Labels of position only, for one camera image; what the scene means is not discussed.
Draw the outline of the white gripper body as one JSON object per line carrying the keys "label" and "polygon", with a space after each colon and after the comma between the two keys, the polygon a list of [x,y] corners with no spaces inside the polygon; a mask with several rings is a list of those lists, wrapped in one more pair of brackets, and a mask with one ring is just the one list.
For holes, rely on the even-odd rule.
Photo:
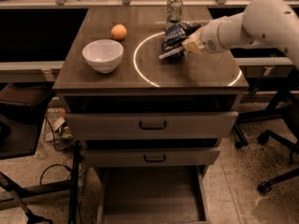
{"label": "white gripper body", "polygon": [[220,53],[227,50],[221,43],[220,28],[224,18],[219,18],[209,22],[200,32],[200,43],[204,50],[210,53]]}

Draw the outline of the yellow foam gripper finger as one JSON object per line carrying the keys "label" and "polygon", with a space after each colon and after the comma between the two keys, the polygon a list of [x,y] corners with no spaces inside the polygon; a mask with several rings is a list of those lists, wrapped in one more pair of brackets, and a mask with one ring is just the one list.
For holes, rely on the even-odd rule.
{"label": "yellow foam gripper finger", "polygon": [[204,27],[198,28],[194,33],[189,35],[189,39],[199,39],[203,31],[204,31]]}
{"label": "yellow foam gripper finger", "polygon": [[188,52],[192,53],[201,53],[205,46],[201,43],[198,37],[196,38],[188,38],[182,42],[183,48],[185,48]]}

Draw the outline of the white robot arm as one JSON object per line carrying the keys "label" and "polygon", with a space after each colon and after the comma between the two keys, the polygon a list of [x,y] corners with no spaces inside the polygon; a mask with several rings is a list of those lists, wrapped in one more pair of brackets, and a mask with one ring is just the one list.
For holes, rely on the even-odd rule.
{"label": "white robot arm", "polygon": [[182,47],[193,53],[270,47],[299,67],[299,18],[284,0],[252,0],[243,12],[197,29]]}

